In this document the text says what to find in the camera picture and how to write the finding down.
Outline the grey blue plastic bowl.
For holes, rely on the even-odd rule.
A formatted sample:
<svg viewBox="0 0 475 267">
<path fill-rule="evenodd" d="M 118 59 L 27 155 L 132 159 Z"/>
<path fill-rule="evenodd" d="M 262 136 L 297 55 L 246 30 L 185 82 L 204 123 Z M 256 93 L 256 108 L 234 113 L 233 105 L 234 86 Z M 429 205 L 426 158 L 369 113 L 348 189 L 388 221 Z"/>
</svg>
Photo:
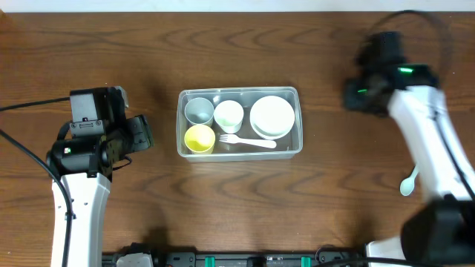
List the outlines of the grey blue plastic bowl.
<svg viewBox="0 0 475 267">
<path fill-rule="evenodd" d="M 287 131 L 284 131 L 282 133 L 277 133 L 277 134 L 265 133 L 259 128 L 254 128 L 253 131 L 263 139 L 276 140 L 276 139 L 283 138 L 284 136 L 289 134 L 291 130 L 288 129 Z"/>
</svg>

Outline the yellow plastic cup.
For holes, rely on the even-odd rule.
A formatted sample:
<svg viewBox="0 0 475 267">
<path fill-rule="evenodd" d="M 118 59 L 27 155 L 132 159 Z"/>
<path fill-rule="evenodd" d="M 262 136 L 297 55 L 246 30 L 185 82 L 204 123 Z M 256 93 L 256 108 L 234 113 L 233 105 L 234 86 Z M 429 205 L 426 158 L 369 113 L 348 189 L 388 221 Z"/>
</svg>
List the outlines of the yellow plastic cup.
<svg viewBox="0 0 475 267">
<path fill-rule="evenodd" d="M 211 154 L 216 135 L 207 125 L 193 125 L 186 131 L 184 142 L 193 154 Z"/>
</svg>

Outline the white plastic cup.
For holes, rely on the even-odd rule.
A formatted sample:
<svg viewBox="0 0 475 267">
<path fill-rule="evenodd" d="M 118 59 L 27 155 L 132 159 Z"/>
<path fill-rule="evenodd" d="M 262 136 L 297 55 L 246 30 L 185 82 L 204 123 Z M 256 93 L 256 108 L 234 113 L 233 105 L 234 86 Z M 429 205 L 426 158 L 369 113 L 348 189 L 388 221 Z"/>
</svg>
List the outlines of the white plastic cup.
<svg viewBox="0 0 475 267">
<path fill-rule="evenodd" d="M 221 102 L 214 110 L 214 120 L 227 134 L 236 134 L 240 130 L 243 117 L 243 107 L 233 100 Z"/>
</svg>

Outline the mint green plastic spoon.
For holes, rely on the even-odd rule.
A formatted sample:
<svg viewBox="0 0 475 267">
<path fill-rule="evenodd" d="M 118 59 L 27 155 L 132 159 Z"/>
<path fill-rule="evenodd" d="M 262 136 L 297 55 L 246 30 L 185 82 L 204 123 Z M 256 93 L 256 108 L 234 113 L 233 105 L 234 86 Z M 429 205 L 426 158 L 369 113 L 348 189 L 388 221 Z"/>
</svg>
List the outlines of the mint green plastic spoon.
<svg viewBox="0 0 475 267">
<path fill-rule="evenodd" d="M 399 192 L 402 196 L 407 197 L 412 194 L 415 188 L 415 181 L 418 175 L 419 175 L 419 169 L 418 169 L 418 166 L 415 165 L 410 175 L 404 178 L 400 183 Z"/>
</svg>

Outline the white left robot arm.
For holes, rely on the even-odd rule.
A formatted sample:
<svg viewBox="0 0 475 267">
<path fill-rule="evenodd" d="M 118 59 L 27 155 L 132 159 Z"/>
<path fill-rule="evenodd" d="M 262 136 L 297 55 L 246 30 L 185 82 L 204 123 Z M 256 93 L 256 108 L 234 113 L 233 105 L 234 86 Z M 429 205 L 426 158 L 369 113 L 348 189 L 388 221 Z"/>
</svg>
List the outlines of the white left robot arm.
<svg viewBox="0 0 475 267">
<path fill-rule="evenodd" d="M 143 115 L 126 119 L 105 135 L 81 136 L 89 122 L 65 123 L 47 154 L 59 175 L 52 185 L 55 219 L 52 266 L 100 266 L 105 208 L 117 162 L 131 163 L 132 153 L 149 149 L 154 140 Z"/>
</svg>

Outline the pink plastic fork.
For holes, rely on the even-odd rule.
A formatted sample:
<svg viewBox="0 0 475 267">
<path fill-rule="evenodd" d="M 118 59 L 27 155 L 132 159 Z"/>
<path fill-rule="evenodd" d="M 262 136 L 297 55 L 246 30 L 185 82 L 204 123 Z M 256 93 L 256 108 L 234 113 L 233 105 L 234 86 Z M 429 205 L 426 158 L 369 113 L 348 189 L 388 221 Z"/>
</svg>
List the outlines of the pink plastic fork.
<svg viewBox="0 0 475 267">
<path fill-rule="evenodd" d="M 220 142 L 225 142 L 228 144 L 245 144 L 245 145 L 253 145 L 262 148 L 270 148 L 274 149 L 277 147 L 276 141 L 267 140 L 267 139 L 244 139 L 240 138 L 235 134 L 223 134 L 219 137 Z"/>
</svg>

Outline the grey plastic cup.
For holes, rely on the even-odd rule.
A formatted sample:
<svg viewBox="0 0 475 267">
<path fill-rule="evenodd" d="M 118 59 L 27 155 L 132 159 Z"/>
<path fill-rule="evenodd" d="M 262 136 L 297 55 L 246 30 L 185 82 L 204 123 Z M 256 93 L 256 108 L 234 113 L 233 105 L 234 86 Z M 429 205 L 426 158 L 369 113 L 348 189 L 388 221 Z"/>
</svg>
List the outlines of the grey plastic cup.
<svg viewBox="0 0 475 267">
<path fill-rule="evenodd" d="M 211 127 L 214 121 L 214 105 L 208 99 L 197 97 L 186 104 L 184 114 L 193 125 Z"/>
</svg>

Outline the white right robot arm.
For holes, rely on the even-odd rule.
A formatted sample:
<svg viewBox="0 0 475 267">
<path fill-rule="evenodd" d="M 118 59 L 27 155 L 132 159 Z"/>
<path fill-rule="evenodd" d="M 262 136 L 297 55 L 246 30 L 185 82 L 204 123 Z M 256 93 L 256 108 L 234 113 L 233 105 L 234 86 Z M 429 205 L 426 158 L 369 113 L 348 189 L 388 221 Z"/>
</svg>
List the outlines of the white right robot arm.
<svg viewBox="0 0 475 267">
<path fill-rule="evenodd" d="M 344 106 L 391 117 L 419 172 L 426 202 L 398 236 L 372 241 L 372 264 L 474 263 L 474 168 L 453 129 L 439 79 L 427 65 L 367 65 L 347 82 Z"/>
</svg>

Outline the white plastic bowl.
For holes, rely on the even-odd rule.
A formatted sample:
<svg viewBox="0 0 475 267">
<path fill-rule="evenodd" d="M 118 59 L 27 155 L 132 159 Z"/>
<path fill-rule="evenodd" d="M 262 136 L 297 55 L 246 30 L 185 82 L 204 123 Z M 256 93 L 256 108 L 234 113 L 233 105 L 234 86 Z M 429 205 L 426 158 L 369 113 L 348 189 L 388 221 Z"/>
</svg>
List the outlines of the white plastic bowl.
<svg viewBox="0 0 475 267">
<path fill-rule="evenodd" d="M 259 128 L 265 133 L 279 134 L 292 130 L 295 112 L 291 104 L 279 96 L 265 96 L 251 108 L 249 114 L 252 129 Z"/>
</svg>

